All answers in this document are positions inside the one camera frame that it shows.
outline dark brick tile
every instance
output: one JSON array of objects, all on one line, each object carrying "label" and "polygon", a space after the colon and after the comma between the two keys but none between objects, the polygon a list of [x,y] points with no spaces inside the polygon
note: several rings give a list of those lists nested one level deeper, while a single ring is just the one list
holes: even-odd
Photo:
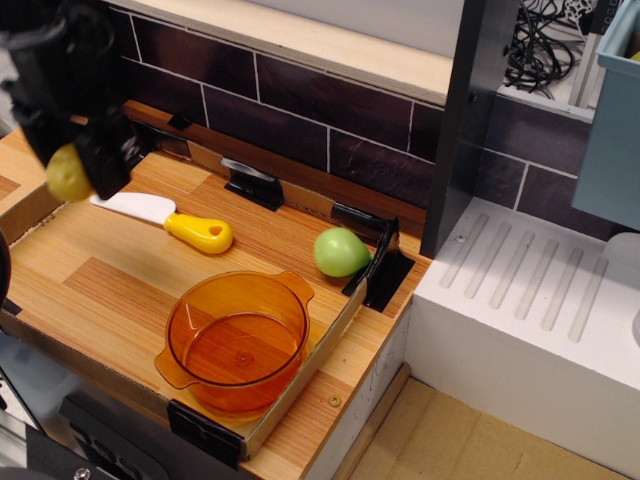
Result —
[{"label": "dark brick tile", "polygon": [[438,108],[419,103],[414,105],[409,153],[431,162],[435,161],[443,114],[444,111]]},{"label": "dark brick tile", "polygon": [[591,125],[497,96],[486,147],[577,175]]},{"label": "dark brick tile", "polygon": [[608,240],[617,226],[571,206],[576,180],[529,166],[518,210],[557,225]]},{"label": "dark brick tile", "polygon": [[474,196],[507,208],[514,208],[525,164],[485,150],[482,155]]},{"label": "dark brick tile", "polygon": [[333,175],[426,208],[432,164],[337,131],[330,154]]},{"label": "dark brick tile", "polygon": [[134,25],[144,63],[257,98],[253,53],[139,17]]},{"label": "dark brick tile", "polygon": [[212,88],[205,100],[211,129],[326,171],[326,127]]},{"label": "dark brick tile", "polygon": [[129,98],[206,126],[199,84],[130,60],[122,66]]},{"label": "dark brick tile", "polygon": [[407,150],[408,100],[262,55],[257,64],[262,102]]},{"label": "dark brick tile", "polygon": [[116,32],[118,53],[132,60],[140,60],[136,39],[133,35],[133,27],[131,26],[131,17],[126,13],[111,9],[109,10],[109,20],[111,20],[111,25],[113,25],[113,29]]}]

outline black cable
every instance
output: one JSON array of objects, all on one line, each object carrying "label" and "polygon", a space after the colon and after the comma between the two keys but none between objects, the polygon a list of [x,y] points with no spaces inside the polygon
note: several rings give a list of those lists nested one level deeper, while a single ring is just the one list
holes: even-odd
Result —
[{"label": "black cable", "polygon": [[582,43],[560,41],[548,33],[556,26],[577,33],[577,26],[566,20],[564,7],[564,1],[559,6],[553,0],[531,0],[528,4],[520,0],[505,85],[530,93],[539,91],[551,98],[547,87],[569,74],[576,64],[576,44]]}]

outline toy apple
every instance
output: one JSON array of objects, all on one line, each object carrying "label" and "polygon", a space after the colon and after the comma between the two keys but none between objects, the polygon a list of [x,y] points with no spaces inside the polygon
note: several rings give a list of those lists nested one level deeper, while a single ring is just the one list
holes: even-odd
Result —
[{"label": "toy apple", "polygon": [[362,240],[343,227],[330,228],[318,235],[313,253],[320,271],[330,277],[353,275],[373,258]]}]

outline ridged white surface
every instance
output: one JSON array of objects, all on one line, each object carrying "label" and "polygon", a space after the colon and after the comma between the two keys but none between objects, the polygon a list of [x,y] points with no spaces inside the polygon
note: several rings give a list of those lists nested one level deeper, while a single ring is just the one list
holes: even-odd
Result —
[{"label": "ridged white surface", "polygon": [[640,390],[640,269],[605,246],[474,199],[416,295]]}]

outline toy knife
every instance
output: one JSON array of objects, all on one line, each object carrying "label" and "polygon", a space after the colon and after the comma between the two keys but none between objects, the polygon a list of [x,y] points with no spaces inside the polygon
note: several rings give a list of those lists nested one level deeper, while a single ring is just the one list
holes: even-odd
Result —
[{"label": "toy knife", "polygon": [[108,200],[92,195],[89,201],[98,207],[162,225],[167,232],[205,253],[222,253],[233,242],[233,232],[227,222],[175,213],[176,204],[169,198],[119,192]]}]

